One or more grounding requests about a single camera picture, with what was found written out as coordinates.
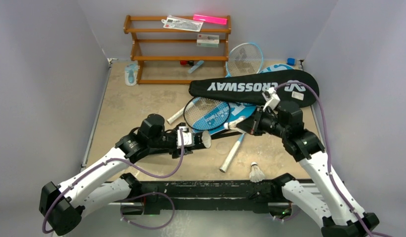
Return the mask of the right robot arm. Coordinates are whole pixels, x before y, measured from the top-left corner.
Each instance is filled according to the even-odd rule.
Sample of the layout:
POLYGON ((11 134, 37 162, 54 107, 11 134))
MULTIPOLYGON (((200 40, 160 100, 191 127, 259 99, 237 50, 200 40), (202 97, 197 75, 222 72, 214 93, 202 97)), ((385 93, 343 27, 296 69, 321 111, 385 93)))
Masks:
POLYGON ((321 198, 304 190, 290 174, 273 180, 271 195, 287 199, 309 215, 324 237, 372 237, 379 224, 374 213, 367 213, 348 192, 333 169, 318 136, 304 127, 303 112, 296 103, 280 102, 276 109, 258 108, 248 118, 231 126, 249 135, 270 134, 281 138, 285 150, 306 171, 321 198))

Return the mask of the white shuttlecock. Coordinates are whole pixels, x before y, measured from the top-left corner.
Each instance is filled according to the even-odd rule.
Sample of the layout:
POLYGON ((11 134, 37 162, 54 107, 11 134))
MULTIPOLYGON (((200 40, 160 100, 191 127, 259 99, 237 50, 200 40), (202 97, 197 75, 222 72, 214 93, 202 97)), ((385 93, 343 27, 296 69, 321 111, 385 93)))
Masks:
POLYGON ((265 179, 265 174, 262 172, 262 170, 259 168, 257 162, 252 162, 250 164, 251 171, 249 174, 249 179, 253 183, 258 183, 261 182, 265 179))
POLYGON ((240 122, 244 121, 245 119, 246 119, 246 117, 241 116, 241 117, 237 118, 237 119, 234 120, 234 121, 230 121, 230 122, 224 123, 224 124, 223 124, 223 127, 224 127, 225 129, 227 129, 227 130, 233 130, 233 131, 237 131, 237 132, 239 132, 239 133, 241 133, 241 134, 246 134, 246 132, 245 132, 244 130, 242 130, 242 129, 240 129, 240 128, 237 127, 237 125, 238 125, 240 122))

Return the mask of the black shuttlecock tube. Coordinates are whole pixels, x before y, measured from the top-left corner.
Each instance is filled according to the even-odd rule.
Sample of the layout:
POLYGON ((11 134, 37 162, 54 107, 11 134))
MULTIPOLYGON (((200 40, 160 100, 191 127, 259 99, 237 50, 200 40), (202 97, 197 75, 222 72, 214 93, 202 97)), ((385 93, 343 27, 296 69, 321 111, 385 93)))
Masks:
POLYGON ((211 147, 212 139, 208 131, 197 132, 194 135, 194 149, 208 149, 211 147))

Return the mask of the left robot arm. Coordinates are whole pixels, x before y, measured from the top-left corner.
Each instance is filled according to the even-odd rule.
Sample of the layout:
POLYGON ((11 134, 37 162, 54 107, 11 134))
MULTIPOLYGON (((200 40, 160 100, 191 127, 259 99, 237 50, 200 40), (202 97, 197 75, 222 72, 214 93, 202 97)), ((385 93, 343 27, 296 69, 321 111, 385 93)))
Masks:
POLYGON ((184 158, 186 144, 193 138, 189 128, 180 123, 174 129, 166 130, 164 123, 162 116, 148 115, 139 127, 120 138, 96 163, 59 184, 45 184, 39 204, 43 215, 42 232, 63 236, 87 215, 114 201, 138 200, 144 203, 149 196, 162 196, 160 192, 143 189, 142 183, 132 174, 123 174, 110 184, 107 181, 128 167, 159 179, 168 178, 178 171, 182 161, 166 175, 156 175, 136 165, 153 150, 163 150, 184 158))

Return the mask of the clear plastic tube lid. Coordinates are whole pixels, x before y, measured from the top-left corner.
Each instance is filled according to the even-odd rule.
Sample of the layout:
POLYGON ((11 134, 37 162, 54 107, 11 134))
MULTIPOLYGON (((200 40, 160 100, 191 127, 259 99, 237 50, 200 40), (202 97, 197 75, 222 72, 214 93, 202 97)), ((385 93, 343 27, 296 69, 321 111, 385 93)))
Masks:
POLYGON ((219 142, 217 143, 215 149, 220 155, 225 155, 229 153, 230 145, 227 142, 219 142))

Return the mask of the black Crossway racket bag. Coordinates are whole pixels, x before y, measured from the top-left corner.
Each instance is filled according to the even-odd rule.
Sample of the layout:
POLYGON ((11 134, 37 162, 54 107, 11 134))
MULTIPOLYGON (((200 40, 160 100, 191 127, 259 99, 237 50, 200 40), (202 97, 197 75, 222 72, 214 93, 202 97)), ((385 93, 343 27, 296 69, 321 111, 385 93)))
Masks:
POLYGON ((293 101, 301 108, 316 102, 310 87, 320 95, 317 81, 302 70, 280 70, 259 74, 194 80, 190 83, 189 93, 194 97, 204 97, 226 102, 241 102, 264 105, 263 91, 274 87, 281 101, 293 101))

